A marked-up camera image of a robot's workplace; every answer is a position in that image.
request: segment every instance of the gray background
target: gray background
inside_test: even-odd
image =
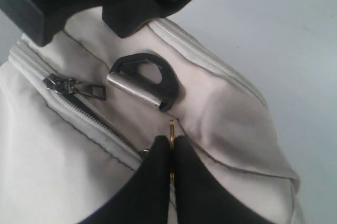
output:
[[[337,0],[194,0],[171,19],[262,91],[308,223],[337,223]],[[0,14],[0,62],[19,34]]]

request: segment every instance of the zipper pull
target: zipper pull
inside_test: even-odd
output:
[[[76,78],[61,78],[55,74],[50,74],[43,82],[48,90],[53,90],[58,94],[82,94],[87,97],[106,100],[106,88],[102,85],[78,82]]]

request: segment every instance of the white leather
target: white leather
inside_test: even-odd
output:
[[[299,179],[277,144],[261,99],[228,82],[221,70],[192,56],[153,22],[127,39],[101,20],[101,9],[76,14],[43,48],[31,53],[60,75],[107,84],[117,58],[150,52],[165,58],[179,79],[180,97],[168,114],[107,87],[93,100],[133,143],[149,148],[178,118],[214,177],[246,206],[275,224],[304,223],[295,204]],[[11,59],[0,69],[0,223],[76,223],[109,200],[137,169],[112,155],[109,139],[69,118],[41,81]],[[170,211],[169,223],[175,223]]]

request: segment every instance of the black d-ring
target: black d-ring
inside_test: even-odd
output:
[[[162,80],[156,84],[144,77],[139,72],[142,64],[155,64]],[[110,73],[124,73],[137,81],[144,89],[160,96],[163,100],[159,107],[160,111],[168,111],[172,108],[179,94],[179,85],[175,72],[170,64],[159,56],[148,53],[140,53],[119,58],[110,70]]]

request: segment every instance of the white zipper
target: white zipper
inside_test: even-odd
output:
[[[21,73],[33,74],[35,78],[39,81],[43,82],[49,75],[54,74],[57,75],[55,71],[53,71],[46,63],[44,63],[38,55],[36,55],[33,51],[28,48],[25,48],[22,45],[22,42],[19,41],[18,45],[13,46],[11,49],[11,54],[9,56],[9,61],[16,67]],[[57,101],[61,107],[63,107],[63,112],[74,119],[74,120],[82,120],[91,125],[96,130],[100,131],[104,135],[106,135],[109,139],[114,141],[114,143],[118,144],[123,150],[129,153],[133,159],[136,159],[139,163],[141,162],[141,156],[139,151],[136,150],[136,146],[134,148],[130,147],[116,132],[114,132],[111,128],[107,127],[101,121],[95,119],[88,113],[85,113],[79,107],[72,104],[64,95],[59,94],[55,91],[49,91],[55,101]],[[97,117],[102,119],[105,123],[112,126],[114,125],[109,121],[104,115],[102,115],[98,109],[83,95],[75,94],[75,97],[79,99],[87,108],[93,111]]]
[[[177,50],[179,50],[180,46],[187,50],[188,55],[183,56],[189,57],[188,60],[197,65],[200,65],[200,62],[202,62],[202,66],[221,75],[241,91],[256,97],[265,108],[268,108],[265,98],[251,82],[176,24],[168,19],[158,19],[149,23],[149,26],[155,33],[160,32],[158,34],[159,37],[168,44],[173,45]]]

